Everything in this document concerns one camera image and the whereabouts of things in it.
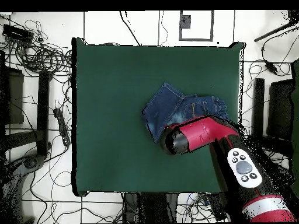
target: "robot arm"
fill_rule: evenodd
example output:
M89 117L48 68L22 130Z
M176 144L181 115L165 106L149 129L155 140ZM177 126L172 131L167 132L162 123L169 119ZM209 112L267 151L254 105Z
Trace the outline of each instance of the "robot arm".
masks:
M161 142L172 155L210 145L215 170L225 181L225 208L232 222L296 221L269 175L226 121L205 116L173 124L165 128Z
M0 176L0 222L2 224L24 223L22 212L22 188L29 173L44 164L44 156L31 155L4 164Z

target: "jean pocket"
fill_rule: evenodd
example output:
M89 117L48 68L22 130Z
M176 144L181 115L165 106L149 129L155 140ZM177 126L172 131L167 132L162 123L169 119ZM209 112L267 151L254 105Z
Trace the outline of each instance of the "jean pocket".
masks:
M191 120L192 118L200 117L202 115L209 114L206 101L198 101L192 104L188 104L185 107L183 119L185 121Z
M215 112L225 111L227 109L227 105L224 100L220 100L219 98L213 96L212 100L215 105Z

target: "jeans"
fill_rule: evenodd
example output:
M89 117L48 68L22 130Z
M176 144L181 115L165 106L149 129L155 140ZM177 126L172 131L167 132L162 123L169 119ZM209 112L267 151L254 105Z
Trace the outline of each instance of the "jeans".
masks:
M182 123L192 118L214 115L228 120L226 104L214 96L185 96L170 84L164 82L142 110L142 119L155 143L167 125Z

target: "control buttons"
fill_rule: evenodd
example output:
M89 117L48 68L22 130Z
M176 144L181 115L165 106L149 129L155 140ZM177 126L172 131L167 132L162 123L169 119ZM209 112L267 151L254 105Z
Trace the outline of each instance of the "control buttons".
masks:
M252 166L249 162L242 160L238 162L238 164L236 165L236 169L239 174L247 174L252 171Z
M242 176L241 180L242 180L243 182L246 182L246 181L248 181L249 179L248 179L248 177L247 177L246 175L244 175L244 176Z
M256 178L257 178L257 175L256 175L255 173L251 173L249 176L250 176L250 178L252 178L252 179L256 179Z

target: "black cable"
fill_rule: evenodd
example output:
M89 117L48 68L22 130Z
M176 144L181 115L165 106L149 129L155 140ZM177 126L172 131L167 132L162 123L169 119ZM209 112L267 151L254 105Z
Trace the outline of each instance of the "black cable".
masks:
M5 20L8 20L8 21L10 21L10 22L14 22L13 20L11 20L11 17L10 17L10 16L9 16L9 18L7 18L7 17L4 17L4 16L0 15L0 18L5 19ZM16 23L16 22L14 22L14 24L17 24L17 25L19 25L19 26L21 26L21 27L23 27L23 28L25 29L24 26L22 26L22 25L20 25L20 24L18 24L18 23Z
M19 99L25 99L25 98L29 98L29 97L32 98L33 103L32 103L32 102L26 102L26 101L20 101L20 100L19 100ZM11 99L17 100L17 101L22 102L22 103L39 105L38 103L35 102L35 100L34 100L34 98L33 98L32 95L30 95L30 96L26 96L26 97L21 97L21 98L11 98Z
M55 207L55 209L52 211L52 208L53 208L53 205L54 205L54 203L53 203L53 188L54 188L54 185L56 184L56 185L58 185L57 183L56 183L56 179L59 177L59 175L61 175L61 174L63 174L63 173L69 173L70 174L70 172L68 172L68 171L62 171L61 173L59 173L56 177L55 177L55 179L53 180L53 184L52 184L52 189L51 189L51 203L52 203L52 206L51 206L51 215L50 216L52 216L52 218L53 218L53 222L55 221L55 209L56 209L56 207ZM66 186L69 186L71 183L69 183L68 185L65 185L65 186L63 186L63 185L58 185L58 186L60 186L60 187L66 187Z
M290 70L291 70L291 65L290 64L287 64L288 65L288 71L287 72L284 72L282 69L281 69L281 66L282 66L282 64L279 66L279 65L277 65L277 64L274 64L274 66L278 66L279 67L279 71L277 71L278 73L279 72L282 72L283 73L283 75L278 75L278 74L276 74L277 76L286 76L286 75L288 75L288 76L291 76L291 74L289 74L289 72L290 72Z
M51 215L48 216L48 218L47 218L46 220L44 220L43 222L41 222L40 224L43 224L44 222L46 222L51 216L53 217L53 214L54 214L55 209L52 211L52 206L51 206Z
M41 202L36 199L21 199L24 202ZM53 200L53 202L64 202L64 203L75 203L80 204L81 201L63 201L63 200ZM109 202L109 201L84 201L86 204L122 204L123 202Z
M71 73L70 73L70 69L67 69L67 68L71 68L71 50L69 50L69 51L67 51L65 54L63 53L63 50L62 50L62 48L60 48L59 46L57 46L57 45L53 45L53 44L50 44L50 43L48 43L48 44L39 44L39 43L41 43L41 41L40 40L38 40L38 38L39 37L42 37L43 38L43 40L45 40L45 39L47 39L47 36L46 36L46 34L45 33L43 33L42 32L42 30L41 30L41 24L40 24L40 22L33 22L33 23L35 23L36 24L36 28L35 29L31 29L31 28L29 28L28 26L27 26L27 23L29 23L29 22L33 22L33 21L31 21L31 20L28 20L28 21L26 21L25 22L25 26L26 27L24 27L24 26L22 26L22 25L19 25L18 23L16 23L16 22L14 22L14 23L16 23L16 25L15 26L20 26L20 27L22 27L23 29L25 29L25 30L29 30L30 29L30 31L31 32L33 32L34 33L34 37L33 37L33 43L30 45L30 46L28 46L28 47L24 47L24 45L23 44L19 44L19 43L15 43L15 42L13 42L13 41L11 41L10 39L8 39L8 38L6 38L5 39L5 42L4 43L1 43L1 44L4 44L5 46L4 47L2 47L2 49L3 48L8 48L9 49L9 62L11 61L11 52L12 52L12 50L13 49L15 49L15 56L16 56L16 58L17 58L17 60L20 62L19 64L15 64L16 65L16 67L18 68L18 66L17 65L21 65L22 67L24 67L24 70L27 72L27 74L29 75L29 76L26 76L26 77L39 77L38 75L37 76L34 76L34 75L32 75L31 73L29 73L29 71L30 72L33 72L33 73L38 73L39 71L44 71L45 69L46 70L48 70L48 71L51 71L52 73L53 73L53 75L54 76L67 76L68 78L67 78L67 80L65 81L65 82L62 82L63 83L63 86L62 86L62 92L63 92L63 94L64 94L64 96L65 96L65 99L64 99L64 102L62 103L62 106L61 107L63 107L63 106L66 106L67 107L67 109L68 109L68 112L70 113L70 111L69 111L69 107L67 106L67 105L65 105L65 103L66 102L69 102L69 103L71 103L71 101L69 100L69 97L67 96L67 94L68 94L68 92L69 92L69 90L70 90L70 79L71 79ZM32 50L32 52L33 52L33 55L29 55L27 52L26 52L26 49L31 49ZM68 87L67 87L67 89L66 89L66 91L64 92L64 84L66 84L67 83L67 85L68 85ZM23 97L24 99L25 98L28 98L28 97L31 97L32 98L32 100L33 100L33 103L31 103L31 102L26 102L26 101L21 101L21 102L24 102L24 103L28 103L28 104L37 104L36 102L35 102L35 100L34 100L34 98L33 98L33 96L27 96L27 97ZM9 101L12 105L14 105L15 107L17 107L19 110L22 110L21 108L19 108L18 106L16 106L15 104L13 104L11 101ZM31 125L31 122L29 121L29 118L28 118L28 116L27 116L27 114L22 110L22 112L24 113L24 115L26 116L26 118L27 118L27 120L28 120L28 123L29 123L29 125L30 125L30 127L31 127L31 129L30 130L32 130L33 132L34 132L34 135L35 135L35 137L36 137L36 133L35 133L35 131L34 131L34 129L33 129L33 126ZM61 157L61 155L63 154L63 153L65 153L66 151L68 150L68 148L66 148L61 154L59 154L59 155L57 155L57 156L60 156ZM45 160L45 162L51 162L51 160L52 159L54 159L54 158L56 158L57 156L54 156L54 157L50 157L50 159L48 159L48 160ZM32 183L31 183L31 185L30 185L30 188L29 188L29 190L32 192L32 194L37 198L37 199L39 199L41 202L44 202L45 203L45 200L42 200L41 198L39 198L39 197L37 197L35 194L34 194L34 192L32 191L32 187L33 186L35 186L39 181L37 181L34 185L33 185L33 183L34 183L34 180L32 181ZM55 209L56 209L56 204L52 204L52 207L51 207L51 214L54 216L54 212L55 212ZM46 211L46 209L44 210L44 212L43 212L43 214L39 217L39 219L38 219L38 223L40 222L40 219L41 219L41 217L44 215L44 213L45 213L45 211Z
M245 121L248 122L248 132L249 132L249 135L250 135L250 122L249 122L249 120L246 120L246 119L244 119L244 118L242 118L241 120L245 120Z
M80 224L82 224L82 213L83 213L83 197L81 197L81 215L80 215Z
M275 155L274 151L272 151L272 153L268 157L271 158L273 155Z
M33 131L33 133L34 133L34 137L35 137L35 140L36 140L36 142L37 142L37 135L36 135L36 131L33 129L33 126L31 125L31 122L30 122L30 120L28 119L28 116L27 116L27 114L20 108L20 107L18 107L17 105L15 105L14 103L12 103L9 99L8 99L8 102L11 104L11 105L13 105L13 106L15 106L17 109L19 109L19 110L21 110L22 112L23 112L23 114L25 115L25 117L27 118L27 121L28 121L28 123L29 123L29 125L30 125L30 127L31 127L31 130Z
M7 58L5 59L5 62L6 62L6 60L7 60L8 58L11 57L12 49L13 49L13 47L15 46L15 44L16 44L15 42L12 42L12 45L9 46L9 54L8 54Z
M54 142L54 140L57 138L57 137L61 137L61 135L57 135L57 136L55 136L54 138L53 138L53 140L52 140L52 144L51 144L51 152L50 152L50 159L48 160L49 161L49 174L50 174L50 178L51 178L51 180L52 180L52 182L53 182L53 184L55 184L55 185L57 185L57 186L59 186L59 187L66 187L66 186L69 186L71 183L69 183L68 185L59 185L59 184L57 184L56 182L55 182L55 180L53 180L53 178L52 178L52 175L51 175L51 169L55 166L53 166L52 168L50 168L51 167L51 155L52 155L52 150L53 150L53 142Z
M42 201L46 205L46 208L44 209L43 213L40 215L39 219L37 220L36 224L39 224L41 217L44 215L44 213L46 212L46 210L48 208L48 204L44 200L42 200L41 198L39 198L37 195L35 195L34 192L32 191L32 184L34 182L34 179L35 179L35 171L33 172L33 180L31 181L30 189L29 190L31 191L31 193L32 193L33 196L35 196L37 199L39 199L40 201Z
M29 150L27 150L27 152L23 155L23 157L25 157L26 156L26 154L30 151L30 150L32 150L32 149L34 149L34 148L36 148L36 146L34 146L33 148L31 148L31 149L29 149Z
M280 34L278 34L278 35L275 35L275 36L269 38L268 40L266 40L266 41L264 42L264 44L263 44L263 46L262 46L262 49L261 49L261 51L262 51L262 57L263 57L263 60L264 60L265 63L266 63L266 67L267 67L272 73L274 73L275 75L278 75L278 74L277 74L277 69L276 69L276 67L273 65L273 63L267 61L267 60L264 58L265 45L266 45L266 43L267 43L268 41L270 41L270 40L273 39L273 38L276 38L276 37L278 37L278 36L281 36L281 35L284 35L284 34L290 32L290 31L298 30L298 29L299 29L299 27L297 26L297 27L294 27L294 28L292 28L292 29L290 29L290 30L286 30L286 31L284 31L283 33L280 33ZM280 63L280 66L279 66L280 70L281 70L281 65L282 65L282 63L283 63L284 60L287 58L287 56L288 56L288 54L290 53L290 51L291 51L291 49L292 49L292 47L293 47L295 41L296 41L298 38L299 38L299 35L295 38L295 40L294 40L294 42L292 43L292 45L291 45L291 47L290 47L290 49L289 49L287 55L284 57L284 59L283 59L282 62Z
M77 213L77 212L79 212L79 211L82 211L83 209L85 209L86 211L88 211L88 212L91 213L92 215L101 218L101 219L102 219L101 221L105 221L105 222L109 222L109 223L114 223L113 221L106 220L107 218L112 218L112 219L113 219L112 216L102 217L102 216L100 216L100 215L97 215L97 214L93 213L93 212L92 212L90 209L88 209L88 208L81 208L81 209L78 209L78 210L76 210L76 211L66 212L66 213L62 213L62 214L60 214L59 217L55 220L55 222L54 222L53 224L58 223L58 220L59 220L59 218L60 218L61 216L63 216L63 215L74 214L74 213Z
M251 89L252 84L253 84L253 81L259 76L260 73L262 73L262 72L264 72L264 71L267 70L267 69L265 69L265 70L263 71L263 70L262 70L262 67L261 67L260 65L252 66L255 62L258 62L258 61L260 61L260 60L258 59L258 60L256 60L256 61L252 62L251 65L250 65L250 67L249 67L249 74L250 74L251 81L250 81L250 83L248 84L246 91L243 92L243 93L246 93L247 96L248 96L250 99L252 99L252 97L251 97L250 95L248 95L248 91ZM251 73L251 69L254 68L254 67L260 67L260 71L259 71L258 73ZM257 76L256 76L254 79L252 79L252 75L254 75L254 74L257 74Z
M164 12L165 12L165 10L163 10L163 15L162 15L162 19L161 19L161 26L164 28L164 26L163 26L163 17L164 17ZM166 28L164 28L164 30L167 32L167 37L166 37L166 40L165 41L163 41L162 43L161 43L161 45L160 46L162 46L162 44L163 43L165 43L166 41L167 41L167 39L168 39L168 31L166 30Z
M65 106L65 107L68 109L68 113L69 113L69 114L72 114L72 113L69 111L68 105L60 104L59 101L58 101L58 104L60 105L60 107L61 107L61 106Z
M60 153L59 155L55 156L55 157L52 157L51 160L53 160L54 158L60 156L60 155L63 155L66 151L68 150L68 148L65 148L64 151L62 153ZM42 180L49 172L47 172L42 178L40 178L32 187L34 187L40 180ZM24 196L28 191L30 191L30 189L28 189L27 191L25 191L22 196Z
M251 109L253 109L253 106L251 107L251 108L249 108L249 109L247 109L246 111L244 111L241 115L243 115L243 114L245 114L245 113L247 113L249 110L251 110Z
M120 193L120 195L121 195L121 198L123 199L123 202L125 202L125 203L126 203L128 206L130 206L132 209L135 208L135 206L134 206L133 204L131 204L130 202L128 202L128 201L126 200L126 198L123 196L122 193Z
M68 123L69 123L69 121L72 119L72 117L67 121L67 123L66 123L66 126L68 127Z
M283 160L288 160L288 158L284 158L284 155L283 155L283 157L281 157L281 161L278 162L277 164L281 164L283 162Z
M275 159L271 159L272 162L277 161L277 160L288 160L288 158L275 158Z
M31 128L11 128L11 130L32 130ZM45 129L46 131L59 131L59 129Z
M117 213L115 219L113 220L115 223L117 223L119 221L119 219L123 216L123 213L121 213L121 210L122 209L119 210L119 213Z
M132 32L132 30L130 29L130 27L128 26L128 24L124 21L124 19L123 19L123 14L121 13L121 11L119 12L119 14L120 14L121 20L122 20L123 23L128 27L128 29L129 29L129 31L131 32L131 34L133 35L135 41L136 41L137 44L140 46L140 44L139 44L139 42L137 41L137 39L136 39L134 33Z
M210 221L209 221L209 217L212 215L210 215L210 216L208 216L208 217L206 217L205 215L203 215L201 212L200 212L200 210L205 210L205 211L210 211L211 212L211 210L209 210L209 209L203 209L202 207L201 207L201 205L200 204L202 204L201 203L201 201L200 201L200 197L198 197L191 205L187 205L187 206L184 206L184 205L180 205L180 206L182 206L182 207L184 207L185 208L185 213L184 214L181 214L181 213L179 213L178 211L177 211L177 213L179 214L179 215L182 215L183 217L182 217L182 223L184 222L184 216L189 216L189 218L191 219L191 222L193 222L193 221L196 221L196 222L198 222L198 221L202 221L202 220L206 220L208 223L210 223ZM192 210L193 210L193 208L196 208L197 209L197 212L196 213L193 213L192 212ZM202 216L203 216L203 218L202 219L197 219L197 216L198 216L198 214L201 214Z
M34 184L34 185L32 185L33 184L33 182L34 182L34 179L35 179L35 172L34 172L34 177L33 177L33 180L32 180L32 182L31 182L31 185L30 185L30 191L31 191L31 193L34 195L34 193L33 193L33 191L32 191L32 187L33 186L35 186L36 184ZM37 224L39 224L39 221L40 221L40 219L41 219L41 217L44 215L44 213L46 212L46 210L47 210L47 208L48 208L48 204L44 201L44 200L42 200L41 198L39 198L39 197L37 197L36 195L34 195L36 198L38 198L39 200L41 200L41 201L43 201L45 204L46 204L46 208L44 209L44 211L43 211L43 213L40 215L40 217L39 217L39 220L37 221Z

